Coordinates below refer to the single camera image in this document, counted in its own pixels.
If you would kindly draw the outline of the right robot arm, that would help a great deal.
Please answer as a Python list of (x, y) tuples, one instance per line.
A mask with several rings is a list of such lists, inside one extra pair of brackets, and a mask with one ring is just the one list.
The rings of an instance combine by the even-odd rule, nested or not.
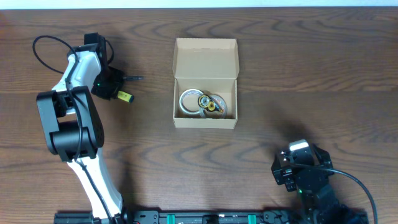
[(271, 166), (278, 185), (288, 192), (296, 191), (302, 211), (296, 223), (368, 223), (368, 215), (339, 202), (329, 176), (341, 174), (354, 177), (333, 168), (329, 152), (306, 140), (291, 142), (288, 148), (275, 156)]

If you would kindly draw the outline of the white tape roll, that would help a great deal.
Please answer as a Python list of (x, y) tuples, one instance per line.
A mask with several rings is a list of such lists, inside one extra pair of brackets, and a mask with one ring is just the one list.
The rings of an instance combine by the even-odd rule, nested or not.
[(178, 100), (181, 112), (192, 116), (201, 115), (203, 110), (199, 106), (194, 105), (194, 100), (197, 100), (203, 94), (203, 91), (194, 88), (185, 90)]

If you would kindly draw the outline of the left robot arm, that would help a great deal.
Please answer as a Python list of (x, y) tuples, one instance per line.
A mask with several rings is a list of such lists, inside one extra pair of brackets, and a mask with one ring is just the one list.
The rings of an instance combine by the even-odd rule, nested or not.
[(87, 223), (127, 223), (122, 195), (103, 157), (104, 129), (92, 96), (110, 99), (120, 72), (109, 67), (106, 42), (71, 48), (62, 79), (37, 95), (37, 107), (49, 151), (77, 175), (91, 203)]

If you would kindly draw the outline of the yellow highlighter marker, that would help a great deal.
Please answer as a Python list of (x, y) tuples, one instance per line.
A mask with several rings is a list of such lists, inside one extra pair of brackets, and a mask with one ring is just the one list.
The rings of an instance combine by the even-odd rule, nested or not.
[(128, 103), (132, 103), (134, 101), (134, 95), (126, 93), (125, 91), (118, 91), (117, 98)]

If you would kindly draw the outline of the yellow correction tape dispenser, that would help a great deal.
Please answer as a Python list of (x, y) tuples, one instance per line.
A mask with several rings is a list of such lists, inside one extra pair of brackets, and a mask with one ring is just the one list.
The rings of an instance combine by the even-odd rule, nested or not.
[(201, 95), (198, 98), (198, 105), (200, 108), (208, 111), (208, 112), (220, 112), (223, 113), (224, 109), (221, 106), (220, 102), (217, 102), (210, 95)]

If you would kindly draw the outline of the brown cardboard box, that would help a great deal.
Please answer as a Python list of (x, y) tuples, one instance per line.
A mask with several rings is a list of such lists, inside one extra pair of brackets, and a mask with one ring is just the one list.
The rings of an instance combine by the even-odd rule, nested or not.
[[(174, 75), (173, 122), (177, 128), (233, 129), (238, 120), (239, 55), (236, 39), (177, 38), (172, 65)], [(208, 118), (181, 112), (180, 95), (187, 89), (204, 95), (219, 95), (228, 107), (224, 119), (207, 113)]]

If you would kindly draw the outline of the grey tape roll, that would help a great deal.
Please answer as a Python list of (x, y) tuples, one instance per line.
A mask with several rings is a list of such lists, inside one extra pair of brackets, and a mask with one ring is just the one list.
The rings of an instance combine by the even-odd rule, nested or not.
[(202, 118), (208, 118), (208, 115), (207, 115), (207, 113), (216, 113), (216, 114), (219, 114), (220, 115), (220, 118), (221, 119), (224, 119), (225, 117), (226, 117), (226, 115), (228, 114), (228, 107), (227, 107), (227, 104), (226, 104), (226, 102), (225, 102), (225, 100), (222, 98), (222, 97), (220, 97), (219, 95), (210, 95), (212, 98), (214, 98), (217, 102), (220, 102), (221, 103), (221, 106), (222, 106), (222, 108), (224, 109), (224, 112), (223, 113), (220, 113), (220, 112), (208, 112), (208, 111), (206, 111), (206, 110), (204, 110), (204, 109), (202, 109), (203, 110), (203, 112), (202, 112), (202, 114), (200, 115)]

